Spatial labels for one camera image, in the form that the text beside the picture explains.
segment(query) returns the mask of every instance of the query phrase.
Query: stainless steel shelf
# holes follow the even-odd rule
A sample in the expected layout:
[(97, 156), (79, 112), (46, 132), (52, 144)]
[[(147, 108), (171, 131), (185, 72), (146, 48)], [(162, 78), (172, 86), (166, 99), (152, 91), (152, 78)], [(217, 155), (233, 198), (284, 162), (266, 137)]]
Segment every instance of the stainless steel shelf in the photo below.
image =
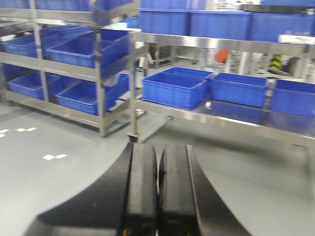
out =
[[(87, 11), (55, 11), (36, 10), (36, 22), (40, 24), (68, 25), (80, 24), (99, 26), (102, 23), (114, 23), (115, 18), (132, 16), (137, 13), (140, 1), (125, 4), (109, 11), (87, 12)], [(31, 9), (0, 8), (0, 19), (9, 21), (31, 21)]]
[(314, 58), (315, 46), (131, 32), (132, 41)]
[[(315, 46), (293, 45), (284, 43), (252, 42), (230, 39), (202, 38), (191, 36), (165, 35), (132, 32), (131, 47), (136, 41), (174, 46), (197, 48), (227, 49), (242, 52), (256, 52), (280, 54), (304, 58), (315, 57)], [(284, 141), (308, 148), (315, 147), (315, 119), (295, 116), (264, 109), (251, 108), (242, 105), (217, 104), (219, 109), (207, 109), (205, 102), (193, 110), (188, 111), (175, 107), (160, 105), (153, 102), (139, 100), (141, 96), (136, 91), (136, 73), (134, 66), (130, 69), (131, 81), (131, 132), (130, 139), (138, 139), (136, 109), (163, 114), (166, 116), (196, 121), (216, 127), (245, 132), (260, 137)]]
[[(216, 127), (227, 128), (230, 130), (244, 132), (269, 139), (284, 141), (303, 147), (314, 148), (315, 146), (315, 136), (307, 136), (303, 134), (302, 130), (300, 133), (295, 133), (271, 127), (271, 124), (268, 124), (268, 126), (248, 123), (241, 120), (218, 117), (207, 113), (202, 113), (198, 109), (196, 109), (195, 111), (188, 111), (142, 100), (133, 101), (133, 108), (163, 114), (166, 116), (196, 121)], [(284, 119), (282, 120), (282, 122), (289, 122), (289, 120)]]
[(41, 59), (30, 58), (16, 54), (1, 53), (0, 62), (30, 68), (34, 70), (42, 70), (49, 73), (65, 75), (77, 79), (95, 82), (95, 69), (71, 64), (65, 64), (50, 60), (43, 60), (43, 66), (40, 66)]
[(83, 124), (91, 125), (99, 128), (98, 116), (90, 115), (88, 113), (73, 110), (67, 107), (56, 105), (54, 103), (42, 101), (32, 97), (27, 97), (19, 93), (6, 91), (6, 99), (16, 102), (28, 107), (33, 107), (38, 110), (48, 112), (63, 118), (71, 119)]
[[(137, 8), (140, 6), (140, 0), (102, 12), (97, 9), (91, 12), (39, 10), (35, 9), (35, 0), (30, 0), (30, 5), (31, 9), (0, 8), (0, 20), (19, 22), (18, 24), (23, 23), (24, 25), (32, 24), (32, 29), (35, 32), (36, 44), (41, 45), (41, 26), (39, 24), (91, 26), (93, 27), (95, 33), (99, 34), (100, 28), (104, 25), (109, 25), (111, 23), (118, 22), (125, 17), (136, 15)], [(75, 120), (80, 123), (97, 127), (99, 128), (101, 136), (106, 136), (108, 134), (107, 126), (117, 120), (117, 118), (129, 108), (129, 101), (123, 102), (120, 106), (113, 108), (112, 111), (104, 111), (104, 103), (106, 103), (106, 101), (104, 101), (105, 89), (101, 79), (101, 68), (98, 56), (101, 55), (99, 50), (101, 40), (100, 37), (96, 37), (96, 39), (98, 45), (96, 48), (98, 49), (95, 50), (95, 55), (97, 55), (95, 58), (95, 68), (44, 60), (42, 58), (40, 46), (37, 48), (38, 58), (30, 58), (0, 52), (0, 86), (4, 85), (4, 87), (0, 90), (1, 92), (3, 91), (0, 95), (4, 94), (7, 101), (17, 102), (64, 118)], [(39, 70), (41, 73), (45, 101), (5, 90), (5, 80), (1, 63)], [(48, 87), (44, 72), (95, 82), (97, 100), (99, 104), (98, 113), (100, 115), (89, 115), (49, 102)]]
[[(16, 102), (28, 107), (32, 107), (44, 112), (48, 112), (62, 118), (74, 120), (83, 124), (87, 124), (96, 128), (101, 128), (99, 123), (99, 116), (94, 116), (88, 113), (77, 111), (71, 108), (60, 106), (51, 102), (35, 99), (32, 97), (24, 96), (19, 93), (6, 91), (6, 99), (8, 101)], [(129, 100), (123, 102), (119, 106), (111, 110), (108, 115), (104, 118), (106, 125), (112, 124), (122, 113), (129, 107)]]

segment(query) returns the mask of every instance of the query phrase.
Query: orange object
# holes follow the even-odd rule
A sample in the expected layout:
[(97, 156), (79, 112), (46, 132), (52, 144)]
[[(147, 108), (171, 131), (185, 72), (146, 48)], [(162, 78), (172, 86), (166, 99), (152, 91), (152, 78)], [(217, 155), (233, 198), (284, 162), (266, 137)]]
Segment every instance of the orange object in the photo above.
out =
[(215, 60), (219, 63), (225, 63), (227, 57), (228, 57), (228, 54), (230, 53), (231, 51), (230, 50), (226, 50), (226, 49), (220, 49), (218, 51), (218, 53), (216, 54), (215, 56)]

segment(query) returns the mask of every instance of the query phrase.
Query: epoxy floor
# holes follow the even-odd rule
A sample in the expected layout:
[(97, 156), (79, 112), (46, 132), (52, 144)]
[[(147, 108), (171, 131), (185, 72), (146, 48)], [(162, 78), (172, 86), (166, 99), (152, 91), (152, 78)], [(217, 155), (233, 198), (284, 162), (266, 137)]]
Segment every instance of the epoxy floor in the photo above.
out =
[[(37, 129), (14, 131), (32, 127)], [(150, 113), (139, 120), (139, 128), (143, 136), (153, 134), (146, 142), (155, 146), (158, 156), (166, 144), (193, 145), (207, 177), (253, 236), (315, 235), (310, 172), (302, 147)], [(124, 149), (129, 131), (126, 127), (103, 139), (76, 122), (0, 106), (4, 129), (9, 131), (0, 138), (3, 236), (21, 236), (38, 213), (96, 180)], [(43, 159), (48, 154), (67, 157)]]

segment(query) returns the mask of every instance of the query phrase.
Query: white floor marking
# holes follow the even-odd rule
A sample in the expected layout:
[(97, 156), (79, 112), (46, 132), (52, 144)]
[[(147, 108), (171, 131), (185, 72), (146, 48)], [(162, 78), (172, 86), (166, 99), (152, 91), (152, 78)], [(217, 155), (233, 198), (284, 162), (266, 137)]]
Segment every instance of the white floor marking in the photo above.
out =
[(53, 155), (46, 155), (44, 157), (42, 157), (43, 159), (47, 160), (47, 161), (51, 161), (53, 159), (62, 159), (62, 158), (65, 158), (67, 157), (68, 155), (65, 155), (65, 154), (61, 154), (61, 155), (57, 155), (57, 156), (53, 156)]
[(15, 131), (20, 133), (20, 132), (25, 132), (25, 131), (31, 132), (34, 130), (37, 130), (37, 128), (35, 127), (29, 128), (29, 129), (19, 128), (19, 129), (16, 129)]
[(0, 134), (4, 134), (4, 133), (6, 133), (6, 132), (9, 132), (9, 130), (8, 130), (8, 129), (0, 130)]

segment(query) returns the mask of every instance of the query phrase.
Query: blue storage bin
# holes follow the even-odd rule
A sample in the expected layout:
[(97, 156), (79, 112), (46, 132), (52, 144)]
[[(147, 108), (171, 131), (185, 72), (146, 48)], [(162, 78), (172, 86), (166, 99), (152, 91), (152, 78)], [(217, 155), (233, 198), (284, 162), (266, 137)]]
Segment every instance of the blue storage bin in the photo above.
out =
[(90, 27), (54, 26), (42, 29), (41, 36), (48, 37), (57, 35), (59, 37), (59, 43), (64, 43), (84, 35), (90, 30)]
[(7, 53), (18, 54), (22, 56), (37, 57), (35, 36), (34, 34), (14, 38), (2, 43)]
[(158, 73), (143, 79), (143, 100), (187, 110), (194, 109), (206, 96), (206, 80)]
[[(115, 44), (103, 42), (102, 47), (102, 66), (108, 66), (119, 58), (120, 50)], [(54, 61), (95, 68), (95, 42), (93, 40), (76, 38), (47, 51)]]
[[(48, 56), (47, 49), (54, 47), (59, 43), (57, 36), (48, 36), (42, 39), (42, 49), (44, 56)], [(35, 35), (29, 34), (18, 37), (2, 43), (7, 53), (18, 54), (22, 56), (37, 57)]]
[(210, 85), (210, 97), (254, 107), (263, 107), (267, 80), (251, 76), (221, 73)]
[[(58, 83), (60, 75), (46, 73), (49, 97), (61, 91)], [(44, 91), (39, 71), (33, 71), (7, 83), (10, 90), (25, 96), (44, 100)]]
[(123, 23), (127, 23), (127, 28), (130, 29), (139, 29), (139, 17), (129, 17), (122, 21)]
[(261, 5), (315, 6), (315, 0), (260, 0)]
[(125, 70), (127, 66), (128, 66), (128, 59), (120, 59), (108, 66), (103, 66), (101, 68), (102, 79), (106, 79), (108, 77), (116, 75), (120, 71)]
[(270, 111), (266, 124), (270, 127), (315, 137), (315, 119)]
[(29, 0), (0, 0), (0, 8), (29, 8)]
[(245, 11), (193, 11), (191, 36), (246, 40), (251, 13)]
[(264, 117), (263, 109), (217, 100), (211, 101), (207, 113), (254, 124), (261, 124)]
[(141, 0), (142, 8), (204, 10), (206, 0)]
[(187, 10), (139, 9), (142, 32), (189, 35), (190, 14)]
[(161, 71), (163, 73), (170, 73), (170, 74), (176, 74), (176, 75), (184, 75), (184, 76), (190, 76), (198, 79), (204, 79), (207, 80), (207, 85), (210, 86), (210, 79), (213, 75), (213, 72), (204, 71), (204, 70), (194, 70), (194, 69), (187, 69), (187, 68), (181, 68), (181, 67), (171, 67), (166, 70)]
[[(121, 58), (129, 53), (129, 33), (125, 30), (101, 29), (101, 38), (103, 41), (114, 43), (118, 50), (117, 56)], [(95, 33), (90, 31), (80, 38), (95, 39)]]
[(315, 85), (277, 80), (270, 110), (315, 118)]
[[(105, 110), (108, 111), (116, 105), (116, 94), (114, 87), (106, 87), (105, 89)], [(92, 115), (98, 114), (96, 84), (93, 82), (80, 82), (79, 84), (57, 94), (56, 97), (62, 106)]]
[[(97, 8), (107, 11), (123, 5), (123, 0), (98, 0)], [(64, 11), (92, 11), (90, 0), (36, 0), (37, 9)]]
[(3, 70), (4, 70), (4, 75), (5, 75), (5, 80), (9, 81), (13, 79), (14, 77), (17, 77), (18, 75), (26, 72), (28, 69), (16, 65), (10, 65), (10, 64), (2, 64), (3, 65)]
[(249, 40), (278, 42), (279, 35), (314, 33), (314, 15), (252, 13)]
[(129, 75), (121, 73), (119, 75), (118, 83), (115, 85), (116, 88), (116, 99), (123, 96), (129, 91)]

